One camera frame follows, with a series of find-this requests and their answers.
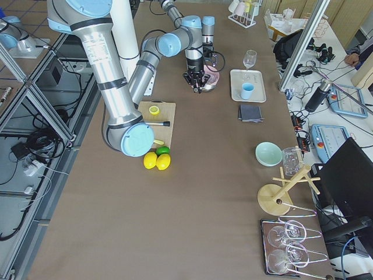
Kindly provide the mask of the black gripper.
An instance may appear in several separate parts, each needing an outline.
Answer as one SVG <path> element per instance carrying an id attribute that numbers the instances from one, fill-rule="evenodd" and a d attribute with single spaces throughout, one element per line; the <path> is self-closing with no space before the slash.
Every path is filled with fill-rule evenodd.
<path id="1" fill-rule="evenodd" d="M 187 84 L 191 85 L 195 93 L 200 93 L 206 86 L 210 75 L 200 71 L 204 70 L 204 59 L 199 57 L 197 59 L 186 59 L 188 72 L 183 73 L 183 77 Z"/>

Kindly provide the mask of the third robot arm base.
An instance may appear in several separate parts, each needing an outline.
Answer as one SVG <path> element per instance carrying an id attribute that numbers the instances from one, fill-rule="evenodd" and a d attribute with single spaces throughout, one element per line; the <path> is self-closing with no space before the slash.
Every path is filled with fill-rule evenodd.
<path id="1" fill-rule="evenodd" d="M 1 44 L 13 58 L 36 59 L 42 52 L 42 47 L 37 47 L 37 40 L 24 30 L 16 16 L 1 18 Z"/>

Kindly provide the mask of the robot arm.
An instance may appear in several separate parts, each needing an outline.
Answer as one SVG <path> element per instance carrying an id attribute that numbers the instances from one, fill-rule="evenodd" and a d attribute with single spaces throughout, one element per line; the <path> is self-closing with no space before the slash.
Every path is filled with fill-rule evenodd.
<path id="1" fill-rule="evenodd" d="M 124 155 L 140 157 L 153 145 L 154 132 L 143 121 L 130 94 L 119 53 L 124 46 L 113 38 L 130 32 L 130 51 L 137 49 L 128 1 L 47 1 L 51 29 L 77 36 L 92 67 L 110 115 L 103 138 Z"/>
<path id="2" fill-rule="evenodd" d="M 175 30 L 162 36 L 151 37 L 142 43 L 142 53 L 129 81 L 129 91 L 136 108 L 162 57 L 173 57 L 185 52 L 186 72 L 183 77 L 194 92 L 200 93 L 206 87 L 210 75 L 205 72 L 206 54 L 213 50 L 215 18 L 196 15 L 183 16 L 173 1 L 160 1 L 163 11 L 173 21 Z"/>

